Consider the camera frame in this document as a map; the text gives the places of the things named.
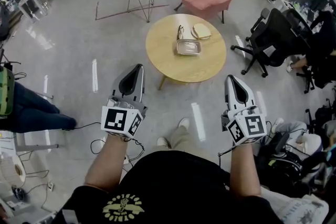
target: shiny floor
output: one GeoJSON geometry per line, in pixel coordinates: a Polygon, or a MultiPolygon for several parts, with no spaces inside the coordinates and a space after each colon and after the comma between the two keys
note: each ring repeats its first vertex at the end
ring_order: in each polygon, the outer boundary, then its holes
{"type": "MultiPolygon", "coordinates": [[[[137,6],[137,2],[132,1],[131,6],[137,6]]],[[[155,8],[150,23],[146,23],[142,11],[102,18],[125,11],[127,0],[52,0],[47,16],[33,24],[26,19],[19,24],[15,36],[5,45],[5,55],[9,60],[22,63],[15,67],[15,71],[28,74],[20,80],[23,85],[43,92],[47,81],[47,92],[54,95],[52,102],[62,113],[76,118],[78,126],[100,121],[101,107],[111,93],[114,78],[131,65],[143,64],[146,72],[143,102],[149,109],[136,134],[137,139],[149,150],[158,137],[168,135],[179,120],[187,116],[192,119],[191,134],[216,162],[217,153],[232,145],[229,134],[222,132],[220,121],[220,115],[226,109],[224,80],[228,74],[243,79],[255,94],[257,91],[261,93],[267,119],[271,122],[278,117],[306,121],[304,110],[315,111],[332,95],[332,85],[304,94],[304,81],[294,72],[288,74],[286,63],[278,68],[269,67],[267,78],[261,77],[258,65],[245,76],[240,74],[248,60],[240,52],[231,51],[230,46],[237,44],[236,36],[244,40],[261,10],[277,7],[279,0],[274,6],[266,0],[233,0],[225,12],[224,25],[219,14],[210,20],[222,34],[227,47],[226,63],[219,74],[199,84],[167,83],[162,91],[158,91],[161,75],[146,55],[146,34],[157,20],[174,14],[173,8],[180,1],[155,0],[156,6],[168,6],[155,8]],[[94,60],[97,61],[97,92],[92,90],[94,60]],[[204,129],[196,127],[194,115],[197,115],[197,122],[203,122],[204,129]]],[[[188,11],[181,7],[179,13],[188,11]]],[[[48,179],[55,183],[55,190],[48,193],[46,208],[59,209],[74,188],[83,183],[95,158],[90,143],[105,135],[99,125],[71,132],[49,132],[51,144],[58,143],[61,147],[51,152],[33,153],[40,160],[38,167],[49,169],[48,179]]],[[[26,136],[31,144],[47,143],[45,132],[26,136]]],[[[99,151],[100,147],[97,142],[93,150],[99,151]]],[[[140,151],[139,146],[129,142],[131,157],[140,151]]],[[[229,169],[230,154],[222,157],[222,167],[229,169]]],[[[25,187],[29,189],[31,184],[27,183],[25,187]]],[[[37,204],[45,199],[43,189],[37,188],[32,194],[37,204]]]]}

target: metal tray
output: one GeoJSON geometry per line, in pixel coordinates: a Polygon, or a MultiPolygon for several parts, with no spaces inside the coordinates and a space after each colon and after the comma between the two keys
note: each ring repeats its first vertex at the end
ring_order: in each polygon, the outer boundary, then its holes
{"type": "Polygon", "coordinates": [[[197,56],[201,52],[201,43],[195,39],[179,39],[176,42],[176,51],[182,55],[197,56]]]}

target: yellow logo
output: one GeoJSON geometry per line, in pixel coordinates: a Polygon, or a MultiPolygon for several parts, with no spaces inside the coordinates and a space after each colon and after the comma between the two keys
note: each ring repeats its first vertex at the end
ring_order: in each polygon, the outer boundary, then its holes
{"type": "Polygon", "coordinates": [[[107,204],[108,205],[103,208],[103,213],[106,218],[114,222],[128,221],[130,219],[134,219],[134,215],[144,212],[144,210],[140,207],[142,202],[135,195],[118,195],[107,204]]]}

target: khaki pants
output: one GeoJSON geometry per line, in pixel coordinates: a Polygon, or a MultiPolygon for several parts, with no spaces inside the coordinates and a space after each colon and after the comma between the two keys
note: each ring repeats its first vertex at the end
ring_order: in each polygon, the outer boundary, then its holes
{"type": "Polygon", "coordinates": [[[170,145],[171,148],[167,146],[155,146],[151,153],[156,151],[183,151],[212,162],[206,152],[196,145],[192,136],[184,126],[180,126],[172,133],[170,145]]]}

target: white sneaker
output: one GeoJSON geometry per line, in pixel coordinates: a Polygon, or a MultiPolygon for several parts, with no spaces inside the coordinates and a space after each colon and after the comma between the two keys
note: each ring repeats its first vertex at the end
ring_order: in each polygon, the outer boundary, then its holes
{"type": "Polygon", "coordinates": [[[156,144],[157,144],[158,146],[166,146],[166,147],[169,147],[169,146],[168,146],[168,141],[167,141],[167,139],[164,138],[164,137],[159,137],[159,139],[158,139],[158,141],[156,142],[156,144]]]}
{"type": "Polygon", "coordinates": [[[290,66],[292,63],[293,63],[293,61],[289,61],[289,65],[288,65],[288,67],[286,68],[286,71],[287,71],[288,73],[290,73],[290,72],[293,70],[292,67],[290,66]]]}
{"type": "Polygon", "coordinates": [[[181,121],[180,121],[180,123],[179,123],[178,126],[179,127],[184,126],[188,130],[189,126],[190,126],[190,120],[189,120],[189,118],[183,118],[183,119],[181,119],[181,121]]]}
{"type": "Polygon", "coordinates": [[[272,128],[271,128],[271,132],[275,134],[276,129],[278,127],[279,124],[283,123],[284,119],[283,118],[278,118],[275,123],[273,124],[272,128]]]}

